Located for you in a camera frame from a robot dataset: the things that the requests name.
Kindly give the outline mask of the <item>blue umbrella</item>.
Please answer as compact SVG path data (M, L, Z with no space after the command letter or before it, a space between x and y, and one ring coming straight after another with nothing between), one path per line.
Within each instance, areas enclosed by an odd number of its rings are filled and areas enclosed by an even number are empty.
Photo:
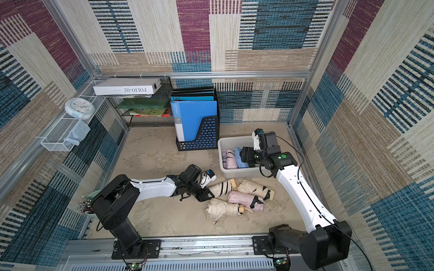
M237 167L238 168L249 168L249 164L243 162L241 159L241 149L238 147L235 147L234 153L235 153L235 159L236 159Z

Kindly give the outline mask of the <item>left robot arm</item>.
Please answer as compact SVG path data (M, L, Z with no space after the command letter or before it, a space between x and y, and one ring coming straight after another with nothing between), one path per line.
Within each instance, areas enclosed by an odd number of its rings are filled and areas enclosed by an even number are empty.
M191 164L179 175L167 175L153 180L136 180L126 175L116 176L93 199L90 209L99 219L99 228L114 237L113 260L156 259L160 241L145 241L134 228L128 215L135 203L151 198L194 196L199 202L214 198L206 187L216 179L209 169L202 171Z

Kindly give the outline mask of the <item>purple umbrella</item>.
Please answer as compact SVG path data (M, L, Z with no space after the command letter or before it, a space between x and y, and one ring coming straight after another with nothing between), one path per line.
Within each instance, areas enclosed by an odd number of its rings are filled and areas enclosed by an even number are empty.
M222 165L224 169L227 169L227 152L222 152Z

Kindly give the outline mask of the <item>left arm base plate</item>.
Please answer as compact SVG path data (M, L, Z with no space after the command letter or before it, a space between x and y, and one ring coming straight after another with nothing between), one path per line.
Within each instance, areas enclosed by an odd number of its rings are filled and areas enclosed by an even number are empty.
M159 257L161 243L161 239L142 239L132 247L126 248L116 239L111 259L157 259Z

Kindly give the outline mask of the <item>beige umbrella black stripes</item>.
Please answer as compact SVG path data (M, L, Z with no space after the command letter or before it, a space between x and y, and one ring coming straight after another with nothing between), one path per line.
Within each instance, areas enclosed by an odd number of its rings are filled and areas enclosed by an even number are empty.
M209 187L209 190L214 195L215 198L220 198L222 196L227 195L231 191L237 190L239 185L240 183L236 179L232 178L220 184L216 184Z

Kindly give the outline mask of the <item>pale pink small umbrella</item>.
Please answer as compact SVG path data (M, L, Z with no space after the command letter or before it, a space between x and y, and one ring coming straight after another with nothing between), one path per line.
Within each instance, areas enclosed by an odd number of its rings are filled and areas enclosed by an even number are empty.
M226 151L226 169L237 169L237 160L235 152L231 149Z

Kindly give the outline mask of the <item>beige umbrella front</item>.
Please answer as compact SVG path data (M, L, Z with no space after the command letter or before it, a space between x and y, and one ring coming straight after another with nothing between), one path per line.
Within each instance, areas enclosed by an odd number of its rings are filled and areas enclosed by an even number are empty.
M216 224L218 221L224 220L226 217L241 216L245 211L243 205L227 203L219 199L212 199L205 210L206 218L211 223Z

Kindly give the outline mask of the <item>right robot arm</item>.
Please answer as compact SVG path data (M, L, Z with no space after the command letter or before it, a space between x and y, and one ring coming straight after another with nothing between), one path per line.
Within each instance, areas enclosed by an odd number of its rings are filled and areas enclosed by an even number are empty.
M272 252L301 254L314 270L344 260L349 255L352 230L346 221L338 221L315 195L301 174L300 166L289 152L282 152L274 132L256 129L253 147L244 147L241 160L266 168L285 188L300 213L306 229L287 224L272 227L267 245Z

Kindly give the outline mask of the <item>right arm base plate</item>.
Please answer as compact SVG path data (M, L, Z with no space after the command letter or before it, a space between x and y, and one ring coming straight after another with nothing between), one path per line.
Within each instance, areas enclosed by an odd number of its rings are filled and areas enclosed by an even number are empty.
M290 250L289 248L272 248L267 236L253 236L252 244L254 255L298 254L297 251Z

